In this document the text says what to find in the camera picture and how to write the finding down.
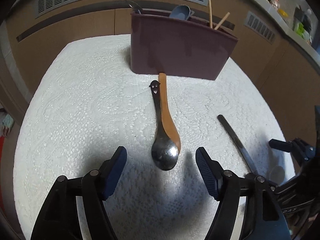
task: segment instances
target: white tablecloth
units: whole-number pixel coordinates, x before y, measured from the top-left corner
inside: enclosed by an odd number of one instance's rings
[[[118,239],[204,239],[218,202],[204,186],[196,149],[205,147],[238,176],[247,172],[218,114],[235,130],[260,174],[268,177],[280,165],[286,180],[294,175],[290,155],[267,147],[271,138],[284,140],[276,119],[231,58],[216,81],[167,77],[169,109],[182,146],[174,169],[156,168],[151,159],[156,116],[148,86],[157,76],[134,74],[129,64],[130,35],[95,37],[68,44],[44,75],[14,160],[14,198],[26,239],[55,179],[99,168],[119,145],[127,149],[128,160],[105,203]],[[89,239],[81,198],[77,203],[84,239]],[[243,204],[238,215],[233,239],[240,234]]]

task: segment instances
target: metal screw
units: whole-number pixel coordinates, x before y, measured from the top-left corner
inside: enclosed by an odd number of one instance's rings
[[[227,177],[231,177],[232,176],[232,171],[229,171],[229,170],[225,170],[223,172],[224,175],[226,175]]]
[[[64,176],[64,175],[61,175],[61,176],[59,176],[58,178],[57,178],[57,180],[59,181],[59,182],[62,182],[62,181],[64,181],[66,179],[66,176]]]
[[[98,170],[92,170],[90,171],[90,175],[91,176],[97,176],[99,174],[99,171]]]
[[[257,181],[259,181],[259,182],[264,182],[264,177],[258,176],[258,177],[257,177]]]

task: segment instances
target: chopstick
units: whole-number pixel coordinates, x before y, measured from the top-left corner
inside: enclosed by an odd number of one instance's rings
[[[230,15],[230,13],[228,12],[223,18],[222,20],[218,23],[217,26],[215,26],[215,30],[218,30],[220,28],[220,26],[224,23],[224,21],[228,18],[228,16]]]
[[[210,28],[212,29],[212,7],[211,7],[211,0],[208,0],[208,6],[209,6],[209,23]]]

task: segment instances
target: gray ladle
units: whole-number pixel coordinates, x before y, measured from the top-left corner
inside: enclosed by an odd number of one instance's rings
[[[140,5],[138,5],[137,3],[130,1],[130,0],[125,0],[129,6],[132,8],[132,10],[137,13],[137,14],[142,14],[143,10],[141,8]]]
[[[149,86],[155,103],[157,119],[156,139],[151,148],[151,156],[158,168],[163,171],[169,171],[176,165],[179,152],[162,125],[159,85],[157,80],[153,80]]]
[[[191,10],[188,5],[178,5],[170,13],[170,18],[187,21],[191,16]]]

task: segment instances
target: floor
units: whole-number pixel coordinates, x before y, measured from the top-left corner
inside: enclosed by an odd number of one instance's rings
[[[4,139],[0,162],[0,186],[5,215],[18,235],[24,239],[17,217],[13,196],[13,163],[20,126],[14,124],[8,138]]]

